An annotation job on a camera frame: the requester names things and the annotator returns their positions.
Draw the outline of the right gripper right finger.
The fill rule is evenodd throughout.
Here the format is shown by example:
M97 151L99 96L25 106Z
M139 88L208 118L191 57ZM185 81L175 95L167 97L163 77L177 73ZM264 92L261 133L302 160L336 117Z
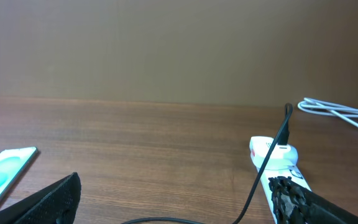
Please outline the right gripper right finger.
M270 177L272 213L278 224L358 224L358 216L295 183Z

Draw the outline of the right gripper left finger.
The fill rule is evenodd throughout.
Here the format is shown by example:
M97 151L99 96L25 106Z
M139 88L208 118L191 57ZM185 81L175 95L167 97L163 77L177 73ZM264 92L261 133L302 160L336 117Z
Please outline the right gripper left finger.
M74 172L0 211L0 224L73 224L81 197Z

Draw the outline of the teal screen Galaxy smartphone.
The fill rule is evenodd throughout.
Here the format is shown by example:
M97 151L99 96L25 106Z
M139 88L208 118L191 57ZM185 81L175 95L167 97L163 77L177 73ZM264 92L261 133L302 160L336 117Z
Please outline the teal screen Galaxy smartphone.
M38 153L36 147L5 149L0 152L0 201Z

